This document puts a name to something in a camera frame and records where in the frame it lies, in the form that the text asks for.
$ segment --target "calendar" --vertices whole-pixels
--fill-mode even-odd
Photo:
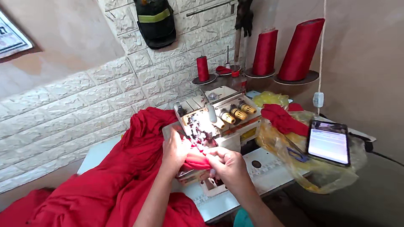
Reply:
[[[0,59],[32,47],[28,38],[0,11]]]

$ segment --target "reflective stripe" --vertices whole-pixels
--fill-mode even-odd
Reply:
[[[138,15],[138,18],[139,18],[140,23],[155,23],[155,22],[159,22],[159,21],[166,19],[170,15],[171,15],[171,13],[170,13],[169,9],[166,8],[163,12],[161,12],[157,15],[154,15],[154,16]]]

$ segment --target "teal clothing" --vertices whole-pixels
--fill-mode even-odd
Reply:
[[[254,227],[245,209],[241,208],[238,210],[233,227]]]

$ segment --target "person's left hand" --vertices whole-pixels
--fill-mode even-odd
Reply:
[[[184,135],[180,135],[177,130],[171,127],[170,138],[163,142],[163,159],[160,167],[172,177],[178,173],[191,149],[191,141],[182,140]]]

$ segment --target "black glove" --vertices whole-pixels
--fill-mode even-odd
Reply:
[[[251,30],[253,29],[253,17],[254,13],[250,10],[251,2],[253,0],[238,0],[236,30],[244,28],[244,37],[251,36]]]

